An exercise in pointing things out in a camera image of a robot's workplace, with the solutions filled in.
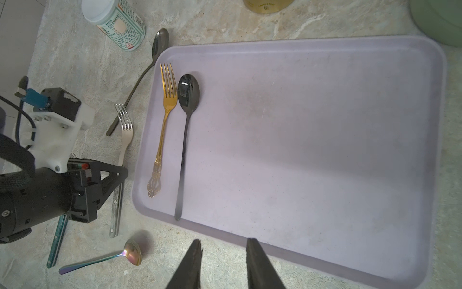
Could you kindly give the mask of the black spoon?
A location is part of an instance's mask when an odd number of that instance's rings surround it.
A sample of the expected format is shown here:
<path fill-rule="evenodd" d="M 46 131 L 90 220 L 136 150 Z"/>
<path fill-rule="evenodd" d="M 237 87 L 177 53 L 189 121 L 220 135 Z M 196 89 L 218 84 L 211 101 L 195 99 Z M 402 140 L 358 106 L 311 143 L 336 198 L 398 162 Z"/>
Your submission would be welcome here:
<path fill-rule="evenodd" d="M 197 79 L 191 74 L 181 76 L 178 84 L 178 101 L 183 111 L 186 114 L 183 146 L 182 146 L 182 162 L 180 166 L 180 178 L 178 195 L 174 218 L 180 220 L 182 217 L 184 204 L 184 183 L 185 183 L 185 161 L 186 161 L 186 146 L 188 139 L 188 128 L 192 114 L 196 111 L 200 102 L 200 87 Z"/>
<path fill-rule="evenodd" d="M 129 93 L 119 102 L 114 103 L 121 104 L 127 109 L 134 108 L 138 110 L 138 107 L 141 104 L 148 103 L 148 81 L 146 77 L 152 75 L 152 71 L 158 61 L 160 55 L 169 48 L 171 44 L 170 40 L 170 33 L 166 28 L 161 28 L 155 33 L 154 40 L 152 41 L 151 49 L 150 49 L 150 57 L 149 61 L 147 62 L 147 67 L 140 73 L 137 77 L 135 83 L 130 88 Z"/>

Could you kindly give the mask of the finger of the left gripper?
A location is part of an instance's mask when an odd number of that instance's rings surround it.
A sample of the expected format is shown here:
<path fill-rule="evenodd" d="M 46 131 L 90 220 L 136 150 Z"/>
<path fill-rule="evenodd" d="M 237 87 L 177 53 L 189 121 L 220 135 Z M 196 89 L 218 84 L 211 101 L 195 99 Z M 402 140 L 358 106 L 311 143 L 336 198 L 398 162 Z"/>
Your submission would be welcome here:
<path fill-rule="evenodd" d="M 128 177 L 128 170 L 101 161 L 90 161 L 91 178 L 88 182 L 88 205 L 98 210 L 112 192 Z"/>

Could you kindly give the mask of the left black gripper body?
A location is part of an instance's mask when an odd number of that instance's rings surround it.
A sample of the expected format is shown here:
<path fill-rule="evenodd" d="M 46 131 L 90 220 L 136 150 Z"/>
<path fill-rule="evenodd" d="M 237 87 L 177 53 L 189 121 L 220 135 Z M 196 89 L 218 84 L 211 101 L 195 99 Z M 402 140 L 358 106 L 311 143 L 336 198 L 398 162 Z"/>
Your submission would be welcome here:
<path fill-rule="evenodd" d="M 69 160 L 66 176 L 71 190 L 70 220 L 90 223 L 97 219 L 102 199 L 102 163 L 95 160 Z"/>

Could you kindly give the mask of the iridescent rainbow spoon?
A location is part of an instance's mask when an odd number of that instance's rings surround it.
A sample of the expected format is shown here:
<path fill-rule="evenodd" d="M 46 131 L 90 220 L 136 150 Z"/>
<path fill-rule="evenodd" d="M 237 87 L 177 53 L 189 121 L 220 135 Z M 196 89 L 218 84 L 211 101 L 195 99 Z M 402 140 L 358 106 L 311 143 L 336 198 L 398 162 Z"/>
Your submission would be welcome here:
<path fill-rule="evenodd" d="M 89 261 L 71 264 L 68 266 L 63 266 L 59 269 L 58 272 L 60 275 L 64 275 L 64 274 L 73 272 L 75 270 L 78 270 L 78 269 L 81 269 L 81 268 L 84 268 L 84 267 L 87 267 L 93 264 L 101 263 L 104 261 L 112 260 L 114 258 L 118 258 L 121 256 L 126 258 L 131 264 L 135 266 L 139 266 L 143 260 L 142 252 L 141 252 L 139 244 L 135 240 L 129 239 L 125 243 L 123 250 L 118 254 L 110 255 L 110 256 L 103 256 L 95 260 L 89 260 Z"/>

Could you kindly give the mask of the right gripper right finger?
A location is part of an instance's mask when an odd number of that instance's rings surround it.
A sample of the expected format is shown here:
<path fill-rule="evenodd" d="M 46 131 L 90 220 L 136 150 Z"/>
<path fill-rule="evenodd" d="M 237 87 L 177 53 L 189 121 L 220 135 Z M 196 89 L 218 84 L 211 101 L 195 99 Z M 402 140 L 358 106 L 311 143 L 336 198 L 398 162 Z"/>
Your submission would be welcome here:
<path fill-rule="evenodd" d="M 256 238 L 246 246 L 247 282 L 250 289 L 286 289 Z"/>

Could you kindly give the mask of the silver fork marbled handle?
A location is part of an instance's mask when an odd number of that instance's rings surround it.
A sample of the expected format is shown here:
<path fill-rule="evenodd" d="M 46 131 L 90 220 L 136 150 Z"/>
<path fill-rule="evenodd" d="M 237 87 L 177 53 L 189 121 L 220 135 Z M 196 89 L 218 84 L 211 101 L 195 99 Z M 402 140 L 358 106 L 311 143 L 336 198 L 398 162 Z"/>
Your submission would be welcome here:
<path fill-rule="evenodd" d="M 123 166 L 125 161 L 125 154 L 128 146 L 132 142 L 134 136 L 133 124 L 131 118 L 126 111 L 126 108 L 123 104 L 115 104 L 115 109 L 117 111 L 117 116 L 122 129 L 122 145 L 119 155 L 118 166 Z M 113 193 L 113 206 L 111 211 L 111 225 L 109 230 L 109 237 L 115 238 L 119 235 L 119 226 L 120 226 L 120 216 L 122 210 L 122 199 L 124 191 L 125 182 L 118 186 L 118 191 Z"/>

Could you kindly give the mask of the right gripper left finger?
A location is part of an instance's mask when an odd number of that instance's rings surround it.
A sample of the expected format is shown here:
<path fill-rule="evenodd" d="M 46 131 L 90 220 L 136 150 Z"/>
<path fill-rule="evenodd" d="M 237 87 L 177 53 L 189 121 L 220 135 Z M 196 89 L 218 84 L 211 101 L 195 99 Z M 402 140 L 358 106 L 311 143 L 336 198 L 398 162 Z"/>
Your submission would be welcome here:
<path fill-rule="evenodd" d="M 200 289 L 202 256 L 201 241 L 195 239 L 166 286 L 166 289 Z"/>

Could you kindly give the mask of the gold ornate fork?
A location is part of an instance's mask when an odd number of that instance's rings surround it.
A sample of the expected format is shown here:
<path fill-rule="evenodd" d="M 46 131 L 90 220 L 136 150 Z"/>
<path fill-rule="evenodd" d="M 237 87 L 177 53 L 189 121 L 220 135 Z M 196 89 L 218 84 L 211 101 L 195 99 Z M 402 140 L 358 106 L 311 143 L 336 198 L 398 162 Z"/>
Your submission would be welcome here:
<path fill-rule="evenodd" d="M 160 142 L 159 142 L 158 151 L 156 154 L 156 159 L 154 162 L 154 168 L 153 168 L 150 181 L 148 182 L 148 185 L 147 185 L 149 197 L 154 197 L 161 191 L 162 152 L 163 152 L 163 147 L 164 147 L 167 120 L 168 120 L 169 114 L 176 107 L 178 103 L 177 84 L 176 84 L 176 78 L 174 75 L 172 64 L 171 63 L 161 63 L 160 72 L 161 72 L 161 78 L 162 78 L 162 88 L 164 92 L 164 97 L 163 97 L 164 117 L 162 121 Z"/>

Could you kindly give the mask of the silver fork green handle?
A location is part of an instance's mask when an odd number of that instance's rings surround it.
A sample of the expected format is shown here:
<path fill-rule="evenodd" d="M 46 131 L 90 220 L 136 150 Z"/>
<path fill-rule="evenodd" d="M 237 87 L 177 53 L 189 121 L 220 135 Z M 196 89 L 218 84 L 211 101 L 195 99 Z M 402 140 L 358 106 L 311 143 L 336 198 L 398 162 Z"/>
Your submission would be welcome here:
<path fill-rule="evenodd" d="M 67 223 L 68 223 L 67 215 L 64 214 L 64 215 L 60 216 L 60 218 L 58 220 L 57 228 L 55 230 L 51 250 L 50 250 L 50 253 L 49 253 L 49 256 L 48 256 L 48 261 L 47 261 L 47 264 L 46 264 L 46 267 L 48 269 L 54 267 L 56 262 L 57 262 L 58 253 L 59 253 L 59 250 L 60 250 L 60 247 L 61 247 L 61 244 L 62 244 L 62 240 L 64 238 L 64 233 L 65 233 L 65 230 L 66 230 Z"/>

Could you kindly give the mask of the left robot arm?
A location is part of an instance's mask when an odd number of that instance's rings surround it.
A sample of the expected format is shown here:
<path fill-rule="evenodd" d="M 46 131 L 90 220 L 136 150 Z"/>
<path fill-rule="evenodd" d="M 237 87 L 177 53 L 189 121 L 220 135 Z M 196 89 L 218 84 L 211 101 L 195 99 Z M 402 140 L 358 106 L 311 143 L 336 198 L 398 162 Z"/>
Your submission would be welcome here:
<path fill-rule="evenodd" d="M 20 168 L 1 175 L 1 243 L 12 243 L 31 233 L 32 227 L 65 215 L 90 223 L 117 186 L 127 168 L 96 160 L 70 157 L 67 172 L 36 168 L 30 151 L 1 136 L 1 159 Z"/>

